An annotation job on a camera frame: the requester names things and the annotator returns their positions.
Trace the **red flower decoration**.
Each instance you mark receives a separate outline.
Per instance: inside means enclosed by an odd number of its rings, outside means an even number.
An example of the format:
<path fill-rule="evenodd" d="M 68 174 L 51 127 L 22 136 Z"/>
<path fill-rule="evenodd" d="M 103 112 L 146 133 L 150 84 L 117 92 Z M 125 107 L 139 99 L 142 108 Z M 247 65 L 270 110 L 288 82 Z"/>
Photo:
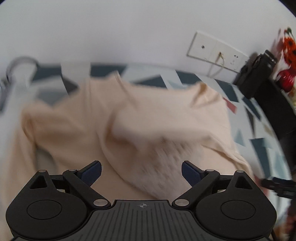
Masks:
<path fill-rule="evenodd" d="M 277 59 L 272 79 L 281 90 L 289 93 L 295 84 L 295 35 L 291 27 L 279 30 L 271 52 Z"/>

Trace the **white wall socket panel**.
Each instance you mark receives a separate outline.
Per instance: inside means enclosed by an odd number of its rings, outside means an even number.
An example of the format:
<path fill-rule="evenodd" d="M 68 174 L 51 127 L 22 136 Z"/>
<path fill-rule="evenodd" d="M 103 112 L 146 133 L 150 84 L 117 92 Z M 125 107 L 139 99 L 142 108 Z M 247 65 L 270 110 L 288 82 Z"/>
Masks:
<path fill-rule="evenodd" d="M 234 72 L 239 72 L 249 60 L 242 52 L 200 31 L 194 34 L 187 56 Z"/>

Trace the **cream white hooded sweatshirt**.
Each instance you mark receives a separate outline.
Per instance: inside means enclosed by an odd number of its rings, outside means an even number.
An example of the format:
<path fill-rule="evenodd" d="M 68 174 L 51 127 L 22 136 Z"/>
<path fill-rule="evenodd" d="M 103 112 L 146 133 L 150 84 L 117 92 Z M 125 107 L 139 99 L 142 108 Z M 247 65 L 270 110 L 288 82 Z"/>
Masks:
<path fill-rule="evenodd" d="M 190 187 L 185 160 L 225 175 L 253 174 L 232 138 L 226 101 L 203 82 L 168 90 L 111 73 L 54 105 L 26 106 L 1 177 L 4 208 L 37 172 L 37 149 L 52 156 L 57 173 L 100 161 L 93 187 L 109 201 L 173 201 Z"/>

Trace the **black bag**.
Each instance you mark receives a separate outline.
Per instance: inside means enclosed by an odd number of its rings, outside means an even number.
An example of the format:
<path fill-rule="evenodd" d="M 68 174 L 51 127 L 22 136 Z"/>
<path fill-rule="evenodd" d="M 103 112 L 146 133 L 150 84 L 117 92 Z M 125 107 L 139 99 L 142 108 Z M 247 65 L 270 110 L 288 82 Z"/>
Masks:
<path fill-rule="evenodd" d="M 278 60 L 269 50 L 258 55 L 255 60 L 247 62 L 234 80 L 240 92 L 247 98 L 254 97 L 263 80 L 269 78 Z"/>

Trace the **geometric patterned bed sheet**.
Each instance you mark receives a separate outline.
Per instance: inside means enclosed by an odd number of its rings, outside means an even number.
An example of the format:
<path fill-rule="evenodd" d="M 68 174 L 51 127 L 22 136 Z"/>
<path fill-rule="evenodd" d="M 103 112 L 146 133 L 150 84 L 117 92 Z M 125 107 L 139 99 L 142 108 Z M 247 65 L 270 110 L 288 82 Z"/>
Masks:
<path fill-rule="evenodd" d="M 292 177 L 278 138 L 261 107 L 228 82 L 148 65 L 36 64 L 28 60 L 10 68 L 12 85 L 1 87 L 1 168 L 8 161 L 13 134 L 25 105 L 37 100 L 53 105 L 86 78 L 104 77 L 114 71 L 125 81 L 167 89 L 184 89 L 199 81 L 206 83 L 224 97 L 236 148 L 249 162 L 256 177 L 285 180 Z"/>

